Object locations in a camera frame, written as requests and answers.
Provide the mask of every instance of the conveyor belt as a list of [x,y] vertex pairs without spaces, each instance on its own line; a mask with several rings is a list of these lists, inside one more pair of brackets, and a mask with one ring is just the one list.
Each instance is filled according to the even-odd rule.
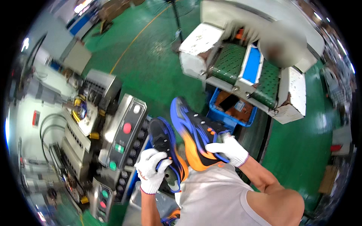
[[246,48],[232,43],[224,43],[211,75],[234,85],[241,71]]
[[259,85],[252,98],[273,109],[277,103],[280,68],[264,60]]

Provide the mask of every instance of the white machine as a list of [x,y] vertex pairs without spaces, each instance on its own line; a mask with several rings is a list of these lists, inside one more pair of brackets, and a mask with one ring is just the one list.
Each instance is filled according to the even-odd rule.
[[[282,124],[303,118],[304,73],[324,49],[322,36],[303,11],[291,1],[266,0],[203,0],[200,10],[201,24],[179,48],[183,73],[245,99]],[[295,25],[307,41],[298,63],[288,68],[266,61],[260,42],[252,44],[279,20]],[[239,29],[244,32],[235,44]]]

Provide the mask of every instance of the emergency stop button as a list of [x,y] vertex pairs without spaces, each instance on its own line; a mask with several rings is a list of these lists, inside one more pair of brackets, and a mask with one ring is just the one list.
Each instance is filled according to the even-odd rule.
[[129,134],[131,132],[131,124],[130,123],[125,123],[123,125],[123,133],[125,134]]

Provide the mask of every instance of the green button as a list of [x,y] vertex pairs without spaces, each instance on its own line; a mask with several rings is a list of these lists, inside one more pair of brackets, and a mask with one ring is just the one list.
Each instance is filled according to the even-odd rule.
[[117,165],[115,164],[115,162],[111,161],[109,163],[109,168],[111,168],[111,170],[115,171],[117,169]]
[[108,198],[108,192],[106,190],[102,191],[102,195],[107,199]]
[[123,152],[125,151],[125,148],[122,145],[115,144],[115,150],[120,152],[121,154],[123,154]]

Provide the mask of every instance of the white button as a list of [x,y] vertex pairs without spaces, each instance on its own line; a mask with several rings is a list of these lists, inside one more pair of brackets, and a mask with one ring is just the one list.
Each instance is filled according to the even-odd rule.
[[133,113],[138,114],[140,109],[141,107],[139,105],[136,105],[135,108],[133,109]]

